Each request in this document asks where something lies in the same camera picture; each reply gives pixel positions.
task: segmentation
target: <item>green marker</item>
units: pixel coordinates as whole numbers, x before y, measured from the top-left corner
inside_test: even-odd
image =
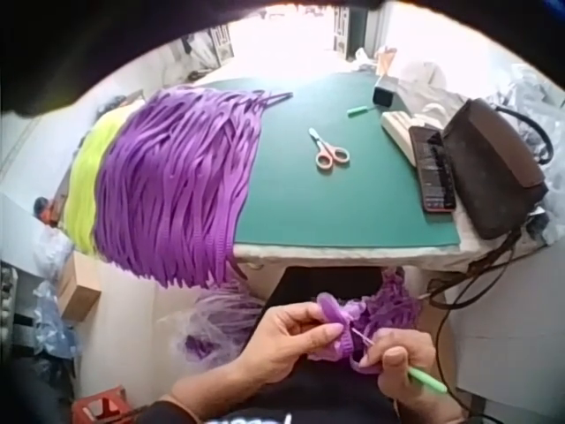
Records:
[[[365,336],[357,329],[351,329],[351,331],[356,335],[358,335],[359,337],[361,337],[366,345],[370,345],[370,346],[374,345],[373,340]],[[418,380],[425,386],[429,387],[430,389],[437,391],[438,393],[445,394],[448,392],[448,386],[446,386],[439,380],[436,380],[427,372],[422,371],[421,369],[417,369],[415,367],[408,367],[408,375],[412,378],[415,378],[416,380]]]
[[[362,115],[369,110],[376,109],[376,106],[372,106],[371,108],[368,106],[359,106],[358,108],[349,109],[347,111],[347,117],[356,117],[357,115]]]

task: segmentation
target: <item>door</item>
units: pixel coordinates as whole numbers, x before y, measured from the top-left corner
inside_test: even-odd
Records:
[[[334,8],[334,50],[343,59],[347,59],[347,43],[350,33],[349,7]]]
[[[209,29],[215,54],[220,66],[227,64],[234,57],[231,46],[230,30],[227,25],[215,26]]]

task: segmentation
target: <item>bag strap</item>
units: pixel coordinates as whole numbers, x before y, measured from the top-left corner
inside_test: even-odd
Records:
[[[554,144],[551,142],[549,136],[547,135],[547,132],[536,121],[520,112],[516,112],[515,110],[505,108],[498,104],[494,106],[494,110],[500,113],[506,113],[507,115],[515,117],[516,119],[529,125],[536,133],[538,133],[539,137],[546,145],[546,154],[543,155],[545,157],[540,157],[538,163],[540,165],[547,165],[552,161],[552,159],[554,158]]]

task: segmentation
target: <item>green cutting mat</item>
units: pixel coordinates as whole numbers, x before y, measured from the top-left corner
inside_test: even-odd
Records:
[[[371,105],[376,77],[337,73],[316,80],[232,79],[210,87],[265,89],[294,96],[269,108],[236,242],[328,247],[408,247],[459,244],[451,215],[427,216],[415,171],[380,127]],[[308,134],[350,151],[347,168],[318,171]]]

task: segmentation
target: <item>scissors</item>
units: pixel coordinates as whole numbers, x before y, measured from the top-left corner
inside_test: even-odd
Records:
[[[344,148],[336,148],[324,141],[313,128],[308,130],[312,139],[318,145],[320,152],[316,155],[316,166],[321,170],[329,170],[334,163],[346,164],[350,161],[350,152]]]

